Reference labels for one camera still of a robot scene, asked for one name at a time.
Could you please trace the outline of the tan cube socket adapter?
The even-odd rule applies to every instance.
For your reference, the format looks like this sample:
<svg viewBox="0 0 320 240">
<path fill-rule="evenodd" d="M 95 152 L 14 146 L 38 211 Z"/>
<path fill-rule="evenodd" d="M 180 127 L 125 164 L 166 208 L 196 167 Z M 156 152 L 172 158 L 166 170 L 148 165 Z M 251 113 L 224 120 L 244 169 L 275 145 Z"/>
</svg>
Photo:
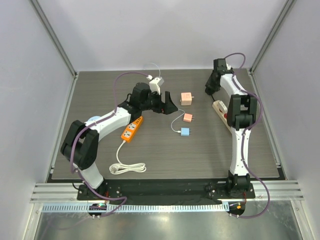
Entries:
<svg viewBox="0 0 320 240">
<path fill-rule="evenodd" d="M 180 94 L 180 105 L 181 106 L 190 106 L 193 102 L 194 96 L 191 92 L 182 92 Z"/>
</svg>

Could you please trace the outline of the pink charger plug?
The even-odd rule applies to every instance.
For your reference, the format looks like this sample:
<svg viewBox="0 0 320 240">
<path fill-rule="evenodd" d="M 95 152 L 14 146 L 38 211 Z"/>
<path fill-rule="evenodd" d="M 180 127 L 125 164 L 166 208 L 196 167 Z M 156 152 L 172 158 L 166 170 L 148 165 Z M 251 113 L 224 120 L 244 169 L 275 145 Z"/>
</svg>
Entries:
<svg viewBox="0 0 320 240">
<path fill-rule="evenodd" d="M 185 114 L 183 115 L 183 121 L 184 121 L 184 122 L 191 123 L 192 120 L 194 120 L 192 114 L 190 114 L 190 113 L 185 113 Z"/>
</svg>

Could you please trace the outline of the light blue charger plug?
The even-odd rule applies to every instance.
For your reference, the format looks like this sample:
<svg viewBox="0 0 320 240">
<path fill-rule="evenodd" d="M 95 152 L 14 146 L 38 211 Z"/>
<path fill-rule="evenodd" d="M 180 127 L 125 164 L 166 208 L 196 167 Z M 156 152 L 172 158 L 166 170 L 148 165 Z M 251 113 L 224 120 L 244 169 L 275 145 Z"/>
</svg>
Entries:
<svg viewBox="0 0 320 240">
<path fill-rule="evenodd" d="M 191 134 L 191 130 L 188 127 L 182 127 L 180 129 L 180 136 L 181 137 L 189 137 Z"/>
</svg>

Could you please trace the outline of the orange power strip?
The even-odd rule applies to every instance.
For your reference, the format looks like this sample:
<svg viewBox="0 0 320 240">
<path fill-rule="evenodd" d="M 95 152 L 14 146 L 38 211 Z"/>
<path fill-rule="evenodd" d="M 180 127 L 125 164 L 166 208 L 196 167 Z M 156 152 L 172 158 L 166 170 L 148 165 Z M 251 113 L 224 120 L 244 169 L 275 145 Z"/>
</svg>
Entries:
<svg viewBox="0 0 320 240">
<path fill-rule="evenodd" d="M 143 116 L 140 116 L 135 121 L 127 125 L 124 132 L 121 135 L 121 139 L 124 142 L 130 143 L 134 138 L 134 136 L 136 135 L 136 133 L 138 132 L 143 122 L 144 122 L 144 118 Z"/>
</svg>

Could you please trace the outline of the round light blue socket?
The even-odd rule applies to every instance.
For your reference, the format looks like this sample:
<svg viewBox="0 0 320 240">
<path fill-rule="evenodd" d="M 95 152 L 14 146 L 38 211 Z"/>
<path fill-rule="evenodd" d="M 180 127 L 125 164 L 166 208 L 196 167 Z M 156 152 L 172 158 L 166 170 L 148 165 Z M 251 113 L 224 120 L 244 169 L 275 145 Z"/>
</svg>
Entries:
<svg viewBox="0 0 320 240">
<path fill-rule="evenodd" d="M 88 122 L 90 122 L 90 121 L 96 121 L 96 120 L 98 120 L 100 118 L 100 116 L 92 116 L 92 117 L 90 117 L 89 119 L 88 119 Z"/>
</svg>

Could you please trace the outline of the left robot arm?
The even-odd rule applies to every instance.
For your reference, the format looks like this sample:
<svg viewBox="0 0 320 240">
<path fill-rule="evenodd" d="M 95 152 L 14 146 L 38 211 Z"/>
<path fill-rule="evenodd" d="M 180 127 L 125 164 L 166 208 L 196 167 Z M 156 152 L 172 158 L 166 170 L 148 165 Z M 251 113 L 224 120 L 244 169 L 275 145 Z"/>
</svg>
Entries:
<svg viewBox="0 0 320 240">
<path fill-rule="evenodd" d="M 72 122 L 60 152 L 70 162 L 72 169 L 79 172 L 87 185 L 89 195 L 95 200 L 102 199 L 107 192 L 105 179 L 95 163 L 99 141 L 113 131 L 133 123 L 142 116 L 143 111 L 151 110 L 165 115 L 176 112 L 178 108 L 173 103 L 170 92 L 166 91 L 164 98 L 165 101 L 162 101 L 160 93 L 152 92 L 148 84 L 139 82 L 116 110 L 96 120 Z"/>
</svg>

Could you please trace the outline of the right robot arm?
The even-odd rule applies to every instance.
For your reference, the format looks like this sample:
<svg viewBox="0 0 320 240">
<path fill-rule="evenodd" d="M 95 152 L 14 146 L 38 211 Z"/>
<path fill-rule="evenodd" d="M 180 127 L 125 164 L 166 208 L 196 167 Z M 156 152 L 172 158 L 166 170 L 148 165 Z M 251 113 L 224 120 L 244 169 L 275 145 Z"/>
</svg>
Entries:
<svg viewBox="0 0 320 240">
<path fill-rule="evenodd" d="M 251 190 L 248 170 L 249 138 L 257 119 L 255 96 L 248 94 L 224 58 L 213 60 L 212 73 L 205 84 L 205 93 L 212 95 L 223 88 L 229 96 L 226 124 L 232 136 L 232 159 L 225 183 L 211 183 L 213 199 L 242 198 Z"/>
</svg>

